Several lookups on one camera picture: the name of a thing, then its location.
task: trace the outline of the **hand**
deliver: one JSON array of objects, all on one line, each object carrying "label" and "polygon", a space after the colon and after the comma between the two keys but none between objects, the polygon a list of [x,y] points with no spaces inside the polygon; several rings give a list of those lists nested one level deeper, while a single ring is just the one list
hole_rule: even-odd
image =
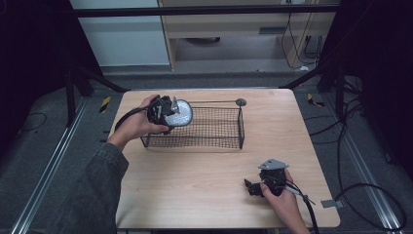
[{"label": "hand", "polygon": [[[289,171],[285,169],[286,179],[292,182],[292,177]],[[275,196],[270,188],[261,183],[261,191],[264,194],[270,206],[274,209],[277,217],[286,225],[286,227],[294,234],[310,233],[307,229],[303,218],[298,209],[297,198],[295,194],[284,189],[282,194]]]},{"label": "hand", "polygon": [[[156,96],[157,95],[152,95],[147,97],[139,107],[148,105]],[[150,123],[146,116],[146,110],[142,110],[126,119],[107,142],[112,143],[123,150],[127,143],[132,139],[142,137],[149,133],[165,132],[168,129],[169,128],[165,125],[155,125]]]}]

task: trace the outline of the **wire basket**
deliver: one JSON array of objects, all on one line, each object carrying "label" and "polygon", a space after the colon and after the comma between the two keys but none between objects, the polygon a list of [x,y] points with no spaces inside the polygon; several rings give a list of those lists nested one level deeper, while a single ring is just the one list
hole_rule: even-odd
[{"label": "wire basket", "polygon": [[241,107],[192,106],[192,122],[175,127],[168,135],[149,134],[141,137],[145,147],[213,146],[243,148],[244,120]]}]

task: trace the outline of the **wooden table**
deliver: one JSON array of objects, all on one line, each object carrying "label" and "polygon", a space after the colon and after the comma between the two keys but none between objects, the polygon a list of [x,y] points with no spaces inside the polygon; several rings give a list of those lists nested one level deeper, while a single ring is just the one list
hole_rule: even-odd
[{"label": "wooden table", "polygon": [[[152,94],[188,101],[246,99],[244,148],[144,148],[140,139],[130,142],[124,150],[130,165],[117,212],[119,228],[283,227],[267,201],[249,196],[244,187],[244,178],[259,181],[257,167],[270,158],[289,164],[294,182],[316,202],[320,227],[340,223],[336,209],[324,209],[320,203],[331,194],[292,91],[128,92],[114,123]],[[306,224],[312,226],[301,198],[298,204]]]}]

